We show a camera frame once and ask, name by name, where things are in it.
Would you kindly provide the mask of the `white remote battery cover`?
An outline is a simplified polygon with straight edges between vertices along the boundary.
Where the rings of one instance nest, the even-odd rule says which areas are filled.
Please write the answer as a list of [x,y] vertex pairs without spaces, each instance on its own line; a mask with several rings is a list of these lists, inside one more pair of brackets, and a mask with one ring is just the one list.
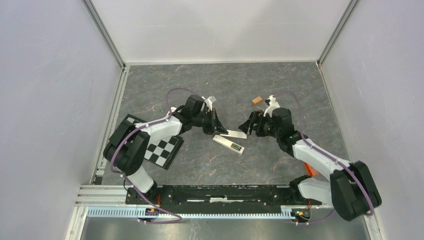
[[247,134],[242,131],[228,130],[228,134],[221,134],[224,137],[247,139]]

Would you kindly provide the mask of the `white black remote control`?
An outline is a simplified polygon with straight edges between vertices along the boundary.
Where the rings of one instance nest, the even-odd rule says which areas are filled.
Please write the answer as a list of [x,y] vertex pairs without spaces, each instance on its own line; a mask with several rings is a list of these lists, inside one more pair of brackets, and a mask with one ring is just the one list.
[[[220,136],[220,135],[215,135],[215,136],[212,138],[212,140],[213,140],[214,142],[216,142],[216,143],[218,143],[218,144],[220,144],[220,145],[222,145],[222,146],[224,146],[224,147],[226,147],[226,148],[230,149],[231,151],[233,151],[233,152],[235,152],[235,153],[240,154],[240,155],[242,155],[242,154],[243,154],[243,152],[244,152],[244,150],[245,150],[245,148],[244,148],[243,146],[241,146],[241,145],[239,145],[239,144],[237,144],[237,143],[235,143],[235,142],[233,142],[233,141],[231,141],[231,140],[228,140],[228,139],[226,139],[226,138],[224,138],[224,137],[222,137],[222,136]],[[242,149],[241,149],[240,151],[237,151],[236,149],[231,148],[231,144],[237,144],[237,145],[241,146],[241,147],[242,147]]]

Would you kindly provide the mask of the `green battery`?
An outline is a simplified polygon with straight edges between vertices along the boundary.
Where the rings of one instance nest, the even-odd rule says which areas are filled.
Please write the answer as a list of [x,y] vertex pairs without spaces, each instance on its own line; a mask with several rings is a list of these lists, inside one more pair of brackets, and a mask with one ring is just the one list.
[[243,148],[242,146],[237,145],[235,143],[232,143],[230,147],[237,150],[237,151],[240,151]]

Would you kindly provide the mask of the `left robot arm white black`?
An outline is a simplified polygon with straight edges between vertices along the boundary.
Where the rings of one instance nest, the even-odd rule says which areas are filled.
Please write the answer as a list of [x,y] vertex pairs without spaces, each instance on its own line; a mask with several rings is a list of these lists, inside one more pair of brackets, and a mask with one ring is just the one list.
[[103,157],[111,171],[119,173],[138,190],[138,197],[145,204],[157,198],[155,181],[142,166],[148,146],[167,137],[179,136],[193,127],[202,128],[206,135],[227,134],[212,107],[215,98],[195,94],[186,103],[171,110],[165,117],[142,123],[122,121],[108,139]]

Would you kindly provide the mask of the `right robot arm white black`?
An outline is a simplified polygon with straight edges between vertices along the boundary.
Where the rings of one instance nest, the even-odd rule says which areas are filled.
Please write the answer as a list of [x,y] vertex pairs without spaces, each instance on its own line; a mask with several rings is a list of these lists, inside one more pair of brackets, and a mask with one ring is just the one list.
[[292,113],[276,108],[272,113],[253,111],[239,127],[243,133],[257,137],[273,137],[279,148],[290,156],[317,170],[326,181],[310,176],[291,182],[289,199],[302,204],[307,199],[328,204],[346,221],[362,215],[372,215],[382,204],[382,198],[368,166],[362,161],[350,162],[316,145],[295,129]]

